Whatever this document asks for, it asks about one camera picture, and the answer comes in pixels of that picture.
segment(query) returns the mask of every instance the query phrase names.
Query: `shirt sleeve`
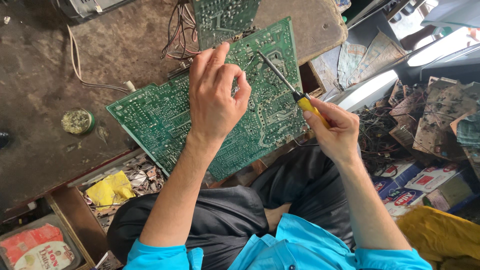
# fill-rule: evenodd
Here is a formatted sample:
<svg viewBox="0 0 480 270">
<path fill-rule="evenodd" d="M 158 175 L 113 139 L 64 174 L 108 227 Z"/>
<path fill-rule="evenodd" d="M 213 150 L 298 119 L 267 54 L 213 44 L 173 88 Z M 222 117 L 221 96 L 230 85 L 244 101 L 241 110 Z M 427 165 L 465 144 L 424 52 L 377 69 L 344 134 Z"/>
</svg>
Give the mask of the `shirt sleeve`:
<svg viewBox="0 0 480 270">
<path fill-rule="evenodd" d="M 157 247 L 135 240 L 128 253 L 124 270 L 197 270 L 202 265 L 203 250 L 195 248 L 187 254 L 185 245 Z"/>
<path fill-rule="evenodd" d="M 432 270 L 432 266 L 422 259 L 415 249 L 376 250 L 359 248 L 350 254 L 350 261 L 356 269 L 381 270 Z"/>
</svg>

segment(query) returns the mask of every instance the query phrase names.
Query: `blue shirt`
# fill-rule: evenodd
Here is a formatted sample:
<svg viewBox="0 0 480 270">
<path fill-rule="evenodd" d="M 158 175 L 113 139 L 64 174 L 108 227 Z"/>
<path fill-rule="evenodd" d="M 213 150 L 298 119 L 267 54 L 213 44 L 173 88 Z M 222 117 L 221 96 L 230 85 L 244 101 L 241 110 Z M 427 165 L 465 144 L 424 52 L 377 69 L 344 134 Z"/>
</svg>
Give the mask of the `blue shirt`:
<svg viewBox="0 0 480 270">
<path fill-rule="evenodd" d="M 200 270 L 203 250 L 185 245 L 153 247 L 138 239 L 128 254 L 124 270 L 179 269 Z M 302 218 L 283 214 L 276 236 L 253 235 L 233 261 L 229 270 L 431 270 L 413 250 L 373 250 L 359 248 L 351 253 L 340 239 Z"/>
</svg>

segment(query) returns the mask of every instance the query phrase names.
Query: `workbench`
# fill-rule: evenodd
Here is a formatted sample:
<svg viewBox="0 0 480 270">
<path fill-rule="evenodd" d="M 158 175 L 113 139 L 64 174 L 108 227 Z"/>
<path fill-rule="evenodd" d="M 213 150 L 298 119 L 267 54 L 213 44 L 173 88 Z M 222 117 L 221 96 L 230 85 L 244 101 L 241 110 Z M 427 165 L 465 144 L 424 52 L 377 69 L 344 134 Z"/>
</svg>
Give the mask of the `workbench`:
<svg viewBox="0 0 480 270">
<path fill-rule="evenodd" d="M 92 83 L 136 87 L 160 85 L 178 62 L 161 59 L 176 0 L 137 0 L 89 22 L 72 26 L 82 77 Z M 0 218 L 71 182 L 75 177 L 138 147 L 105 109 L 124 96 L 89 88 L 75 77 L 66 24 L 49 0 L 0 3 L 0 132 L 12 136 L 0 150 Z M 332 0 L 263 0 L 253 25 L 265 27 L 291 16 L 299 64 L 347 38 Z M 65 111 L 85 108 L 109 130 L 66 133 Z"/>
</svg>

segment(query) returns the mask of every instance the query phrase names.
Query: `printed circuit board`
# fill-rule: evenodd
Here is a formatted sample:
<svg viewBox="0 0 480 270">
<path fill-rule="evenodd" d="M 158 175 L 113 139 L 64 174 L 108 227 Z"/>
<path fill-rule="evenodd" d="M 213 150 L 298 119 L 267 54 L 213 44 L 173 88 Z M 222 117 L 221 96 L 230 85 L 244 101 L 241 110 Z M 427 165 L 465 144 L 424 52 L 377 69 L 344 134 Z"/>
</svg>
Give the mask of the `printed circuit board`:
<svg viewBox="0 0 480 270">
<path fill-rule="evenodd" d="M 190 0 L 200 50 L 234 37 L 252 25 L 260 0 Z"/>
<path fill-rule="evenodd" d="M 302 92 L 290 17 L 230 46 L 225 63 L 245 69 L 252 94 L 247 111 L 208 168 L 218 181 L 304 133 L 301 109 L 264 64 L 258 49 Z M 183 73 L 106 106 L 166 175 L 173 170 L 190 130 L 188 87 L 188 73 Z"/>
</svg>

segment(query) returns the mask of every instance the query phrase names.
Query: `man's left hand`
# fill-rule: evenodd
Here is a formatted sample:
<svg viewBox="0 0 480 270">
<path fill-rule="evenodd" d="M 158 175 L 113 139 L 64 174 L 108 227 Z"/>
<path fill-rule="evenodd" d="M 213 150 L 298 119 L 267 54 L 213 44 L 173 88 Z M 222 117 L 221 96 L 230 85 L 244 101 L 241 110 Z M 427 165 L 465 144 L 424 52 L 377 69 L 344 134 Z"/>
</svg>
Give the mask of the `man's left hand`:
<svg viewBox="0 0 480 270">
<path fill-rule="evenodd" d="M 187 137 L 196 143 L 220 147 L 247 109 L 252 88 L 246 74 L 234 64 L 225 64 L 230 44 L 197 55 L 190 68 L 190 115 L 192 127 Z M 237 78 L 238 92 L 231 97 Z"/>
</svg>

